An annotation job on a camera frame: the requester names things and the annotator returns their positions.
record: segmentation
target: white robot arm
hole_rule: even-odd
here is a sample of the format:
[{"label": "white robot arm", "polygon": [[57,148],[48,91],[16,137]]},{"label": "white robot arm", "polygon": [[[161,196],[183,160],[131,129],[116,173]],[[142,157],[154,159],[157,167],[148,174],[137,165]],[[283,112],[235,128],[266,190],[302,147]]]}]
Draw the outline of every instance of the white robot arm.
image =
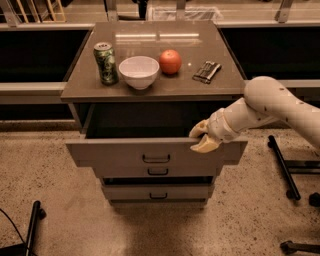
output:
[{"label": "white robot arm", "polygon": [[237,138],[242,131],[281,120],[299,133],[314,147],[320,148],[320,109],[296,98],[279,81],[271,77],[257,77],[245,87],[244,98],[227,108],[214,112],[199,122],[189,137],[199,137],[192,150],[207,153],[221,143]]}]

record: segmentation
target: cable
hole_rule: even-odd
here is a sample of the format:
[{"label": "cable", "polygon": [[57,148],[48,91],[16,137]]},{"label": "cable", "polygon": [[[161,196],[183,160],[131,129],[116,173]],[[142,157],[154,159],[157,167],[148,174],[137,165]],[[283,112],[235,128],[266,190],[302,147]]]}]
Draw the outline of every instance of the cable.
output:
[{"label": "cable", "polygon": [[21,234],[20,234],[17,226],[14,224],[14,222],[13,222],[12,219],[9,217],[9,215],[8,215],[4,210],[2,210],[1,208],[0,208],[0,212],[2,212],[3,215],[6,216],[6,218],[11,222],[12,226],[14,227],[14,229],[16,230],[16,232],[18,233],[18,235],[19,235],[19,237],[20,237],[20,240],[22,241],[22,243],[24,244],[24,246],[26,247],[26,249],[27,249],[28,251],[30,251],[31,255],[38,256],[37,254],[35,254],[34,252],[32,252],[32,251],[30,250],[30,248],[27,246],[27,243],[23,240],[23,238],[22,238],[22,236],[21,236]]}]

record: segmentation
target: gray countertop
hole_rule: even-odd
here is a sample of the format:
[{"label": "gray countertop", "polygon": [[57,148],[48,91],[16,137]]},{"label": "gray countertop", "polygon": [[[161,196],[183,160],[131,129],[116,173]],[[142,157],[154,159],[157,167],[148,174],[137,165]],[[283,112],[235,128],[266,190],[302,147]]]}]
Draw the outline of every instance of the gray countertop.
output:
[{"label": "gray countertop", "polygon": [[[112,43],[117,67],[132,56],[158,60],[166,49],[180,53],[182,67],[172,76],[161,73],[143,91],[129,87],[120,74],[117,84],[105,86],[100,82],[93,56],[94,45],[101,41]],[[222,65],[209,85],[192,79],[207,60]],[[101,22],[96,24],[61,99],[64,102],[214,100],[239,97],[243,88],[244,81],[211,21]]]}]

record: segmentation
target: concrete floor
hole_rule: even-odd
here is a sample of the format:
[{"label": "concrete floor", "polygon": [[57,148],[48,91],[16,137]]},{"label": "concrete floor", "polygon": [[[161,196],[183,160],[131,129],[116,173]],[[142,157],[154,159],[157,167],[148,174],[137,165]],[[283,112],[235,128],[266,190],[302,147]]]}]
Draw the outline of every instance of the concrete floor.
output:
[{"label": "concrete floor", "polygon": [[[75,0],[66,13],[78,16],[67,15],[68,20],[105,21],[100,2],[88,5]],[[230,4],[239,2],[267,8],[280,3],[215,2],[224,4],[222,10],[227,6],[235,9]],[[315,0],[297,2],[310,9],[312,3],[314,10],[319,9]],[[90,8],[99,11],[88,15]],[[294,176],[302,199],[287,199],[285,180],[267,146],[270,134],[276,137],[285,159],[320,161],[320,150],[291,129],[253,129],[244,133],[248,145],[240,163],[224,166],[207,205],[111,206],[92,169],[77,168],[67,151],[65,142],[79,137],[73,121],[2,121],[0,208],[26,237],[32,204],[41,201],[47,217],[40,222],[36,237],[39,256],[273,256],[282,255],[279,245],[287,240],[320,244],[320,209],[308,204],[309,195],[320,192],[320,176]],[[1,214],[0,223],[0,247],[20,243]]]}]

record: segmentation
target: apple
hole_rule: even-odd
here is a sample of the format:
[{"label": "apple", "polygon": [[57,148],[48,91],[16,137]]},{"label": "apple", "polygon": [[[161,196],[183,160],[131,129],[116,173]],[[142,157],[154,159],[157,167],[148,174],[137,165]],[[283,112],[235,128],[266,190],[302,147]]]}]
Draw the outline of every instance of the apple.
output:
[{"label": "apple", "polygon": [[163,73],[172,75],[179,71],[181,67],[180,54],[175,50],[165,50],[159,57],[159,65]]}]

